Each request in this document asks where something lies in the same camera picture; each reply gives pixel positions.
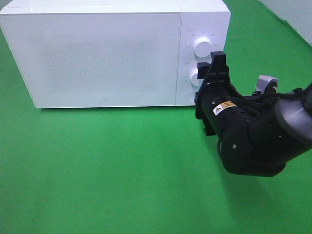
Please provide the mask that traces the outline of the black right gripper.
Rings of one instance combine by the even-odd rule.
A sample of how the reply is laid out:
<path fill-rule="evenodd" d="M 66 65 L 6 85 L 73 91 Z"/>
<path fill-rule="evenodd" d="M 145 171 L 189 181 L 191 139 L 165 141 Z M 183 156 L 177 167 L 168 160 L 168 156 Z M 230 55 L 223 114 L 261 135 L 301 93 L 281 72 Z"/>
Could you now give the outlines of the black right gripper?
<path fill-rule="evenodd" d="M 211 64 L 197 63 L 197 79 L 204 81 L 195 95 L 195 117 L 203 121 L 206 136 L 245 136 L 245 98 L 230 82 L 226 54 L 215 51 L 211 56 Z"/>

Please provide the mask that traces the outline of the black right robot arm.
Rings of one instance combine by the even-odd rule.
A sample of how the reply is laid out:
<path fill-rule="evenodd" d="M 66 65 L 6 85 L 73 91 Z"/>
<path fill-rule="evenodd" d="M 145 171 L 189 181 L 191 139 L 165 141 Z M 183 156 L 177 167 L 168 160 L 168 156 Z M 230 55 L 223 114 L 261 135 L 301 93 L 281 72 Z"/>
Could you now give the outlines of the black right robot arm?
<path fill-rule="evenodd" d="M 224 52 L 197 64 L 202 85 L 195 116 L 207 136 L 217 136 L 217 151 L 227 172 L 272 177 L 287 162 L 312 147 L 312 88 L 277 91 L 277 79 L 260 76 L 250 96 L 230 82 Z"/>

